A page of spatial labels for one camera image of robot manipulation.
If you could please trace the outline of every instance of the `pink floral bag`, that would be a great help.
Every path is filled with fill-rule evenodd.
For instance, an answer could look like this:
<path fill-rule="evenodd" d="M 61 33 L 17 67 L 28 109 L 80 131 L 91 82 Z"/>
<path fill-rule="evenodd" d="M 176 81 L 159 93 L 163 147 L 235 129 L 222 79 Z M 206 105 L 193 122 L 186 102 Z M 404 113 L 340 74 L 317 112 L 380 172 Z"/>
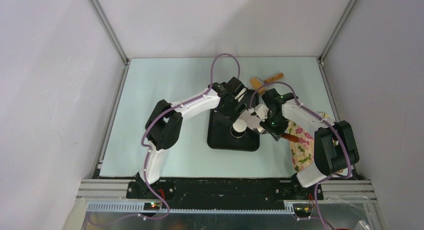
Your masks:
<path fill-rule="evenodd" d="M 321 114 L 321 116 L 329 117 L 327 114 Z M 291 120 L 287 129 L 289 134 L 299 137 L 297 143 L 289 141 L 293 167 L 299 172 L 314 162 L 314 138 Z"/>

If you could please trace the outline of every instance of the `light blue mat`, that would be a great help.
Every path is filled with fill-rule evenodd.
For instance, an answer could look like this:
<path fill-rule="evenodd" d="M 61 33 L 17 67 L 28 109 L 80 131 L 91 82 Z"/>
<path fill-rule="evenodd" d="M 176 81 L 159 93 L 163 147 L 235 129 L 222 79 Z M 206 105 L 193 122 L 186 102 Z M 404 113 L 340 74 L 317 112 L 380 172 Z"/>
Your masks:
<path fill-rule="evenodd" d="M 147 149 L 140 145 L 145 124 L 159 100 L 183 100 L 209 84 L 213 58 L 132 59 L 118 111 L 107 145 L 100 175 L 130 177 L 142 169 Z M 240 80 L 251 88 L 253 76 L 268 78 L 282 72 L 282 81 L 293 86 L 300 100 L 317 112 L 333 118 L 323 79 L 314 57 L 243 57 Z M 216 62 L 214 82 L 227 82 L 237 75 L 232 58 Z M 280 94 L 290 90 L 274 86 Z M 295 173 L 287 140 L 275 142 L 260 137 L 255 152 L 215 150 L 206 143 L 209 112 L 185 121 L 178 142 L 169 149 L 163 177 L 290 177 Z"/>

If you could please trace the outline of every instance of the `white panel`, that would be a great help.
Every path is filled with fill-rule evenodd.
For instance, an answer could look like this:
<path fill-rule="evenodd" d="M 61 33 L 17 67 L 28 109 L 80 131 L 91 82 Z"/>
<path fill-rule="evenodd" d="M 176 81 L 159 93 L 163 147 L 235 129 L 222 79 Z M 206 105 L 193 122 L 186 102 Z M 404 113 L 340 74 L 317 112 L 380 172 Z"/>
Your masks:
<path fill-rule="evenodd" d="M 318 56 L 349 0 L 99 0 L 129 57 Z"/>
<path fill-rule="evenodd" d="M 122 63 L 87 0 L 0 0 L 0 229 L 61 229 Z"/>
<path fill-rule="evenodd" d="M 325 60 L 389 229 L 423 229 L 424 0 L 359 0 Z"/>

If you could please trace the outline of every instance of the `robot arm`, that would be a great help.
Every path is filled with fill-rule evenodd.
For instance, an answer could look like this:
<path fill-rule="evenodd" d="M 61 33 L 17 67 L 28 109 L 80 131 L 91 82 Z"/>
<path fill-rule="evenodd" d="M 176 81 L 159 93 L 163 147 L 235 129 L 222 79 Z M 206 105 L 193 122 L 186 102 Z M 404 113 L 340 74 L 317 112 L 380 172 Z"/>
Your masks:
<path fill-rule="evenodd" d="M 279 95 L 275 89 L 270 89 L 263 94 L 262 99 L 265 105 L 260 104 L 254 109 L 246 110 L 240 116 L 249 128 L 259 134 L 268 132 L 278 141 L 286 131 L 290 119 L 314 136 L 314 162 L 292 176 L 294 184 L 307 188 L 345 169 L 347 162 L 341 144 L 347 149 L 351 165 L 359 161 L 355 138 L 348 122 L 334 122 L 328 118 L 318 120 L 297 105 L 292 93 Z M 338 143 L 333 131 L 323 123 L 324 120 L 336 129 L 343 143 Z"/>
<path fill-rule="evenodd" d="M 203 94 L 206 93 L 206 90 L 208 90 L 208 88 L 195 95 L 202 95 L 202 98 L 187 105 L 181 105 L 181 103 L 193 99 L 193 97 L 173 103 L 161 100 L 156 104 L 156 107 L 146 123 L 146 129 L 152 121 L 164 111 L 176 105 L 181 105 L 181 107 L 169 112 L 162 119 L 157 121 L 147 135 L 149 144 L 152 146 L 147 169 L 145 169 L 147 181 L 149 183 L 153 183 L 159 179 L 162 164 L 168 154 L 168 149 L 177 142 L 183 121 L 203 111 L 215 109 L 215 111 L 220 112 L 234 122 L 246 108 L 246 105 L 240 103 L 240 101 L 247 88 L 245 88 L 235 77 L 228 81 L 228 83 L 214 83 L 212 89 L 207 94 Z"/>

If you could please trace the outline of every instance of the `red wire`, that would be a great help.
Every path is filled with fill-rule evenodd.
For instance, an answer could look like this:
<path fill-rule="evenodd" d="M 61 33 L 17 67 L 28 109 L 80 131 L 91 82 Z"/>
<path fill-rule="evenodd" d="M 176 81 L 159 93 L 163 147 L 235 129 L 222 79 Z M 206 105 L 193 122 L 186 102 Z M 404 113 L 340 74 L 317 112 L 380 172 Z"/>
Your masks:
<path fill-rule="evenodd" d="M 307 199 L 308 199 L 308 206 L 311 208 L 311 194 L 308 194 Z"/>
<path fill-rule="evenodd" d="M 313 204 L 312 208 L 314 208 L 315 207 L 314 198 L 312 197 L 312 194 L 310 193 L 309 193 L 309 199 L 312 200 L 312 204 Z"/>
<path fill-rule="evenodd" d="M 158 189 L 158 191 L 160 192 L 160 195 L 162 195 L 162 198 L 165 200 L 165 193 L 162 189 Z"/>

